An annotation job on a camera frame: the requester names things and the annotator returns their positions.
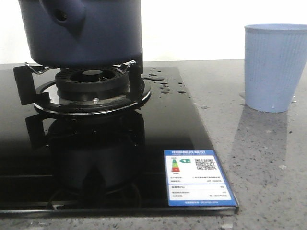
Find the dark blue pot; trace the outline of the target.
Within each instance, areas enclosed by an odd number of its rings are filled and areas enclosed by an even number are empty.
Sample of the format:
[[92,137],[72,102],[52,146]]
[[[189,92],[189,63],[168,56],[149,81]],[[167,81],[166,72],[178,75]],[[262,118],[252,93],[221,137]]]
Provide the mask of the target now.
[[19,6],[30,56],[40,65],[113,65],[142,53],[138,0],[21,0]]

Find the light blue ribbed cup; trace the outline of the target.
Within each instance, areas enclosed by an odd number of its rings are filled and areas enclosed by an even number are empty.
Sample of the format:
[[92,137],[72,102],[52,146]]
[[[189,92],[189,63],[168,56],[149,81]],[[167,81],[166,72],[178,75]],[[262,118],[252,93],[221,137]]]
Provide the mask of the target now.
[[245,26],[245,104],[255,110],[288,110],[307,62],[305,24]]

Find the black pot support grate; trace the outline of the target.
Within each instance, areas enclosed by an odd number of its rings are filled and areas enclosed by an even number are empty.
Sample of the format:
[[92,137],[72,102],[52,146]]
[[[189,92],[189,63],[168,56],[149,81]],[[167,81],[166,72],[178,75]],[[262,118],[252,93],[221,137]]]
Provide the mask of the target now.
[[58,96],[55,78],[39,87],[36,87],[34,84],[34,74],[44,74],[48,70],[52,70],[52,67],[33,66],[25,63],[22,66],[13,68],[21,104],[33,104],[36,110],[49,114],[88,116],[109,114],[131,107],[140,107],[149,99],[151,94],[150,85],[142,79],[142,55],[126,63],[82,68],[60,68],[59,72],[66,69],[95,69],[98,67],[113,67],[122,73],[127,73],[129,83],[125,92],[118,96],[102,100],[98,98],[94,98],[91,101],[67,100]]

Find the blue energy label sticker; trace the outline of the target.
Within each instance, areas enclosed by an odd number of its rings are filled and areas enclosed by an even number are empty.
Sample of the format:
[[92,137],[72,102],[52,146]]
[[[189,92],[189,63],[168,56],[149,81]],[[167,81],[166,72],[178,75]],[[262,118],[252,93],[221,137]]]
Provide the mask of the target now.
[[169,206],[237,207],[214,150],[165,150],[164,158]]

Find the black glass gas stove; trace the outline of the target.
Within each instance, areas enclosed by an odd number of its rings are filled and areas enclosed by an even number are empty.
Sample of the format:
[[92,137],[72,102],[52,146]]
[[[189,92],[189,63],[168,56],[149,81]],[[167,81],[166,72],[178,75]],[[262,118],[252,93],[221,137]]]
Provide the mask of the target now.
[[13,71],[2,68],[0,214],[235,214],[238,204],[168,205],[164,151],[214,148],[179,70],[145,68],[143,76],[151,95],[142,107],[72,118],[21,105]]

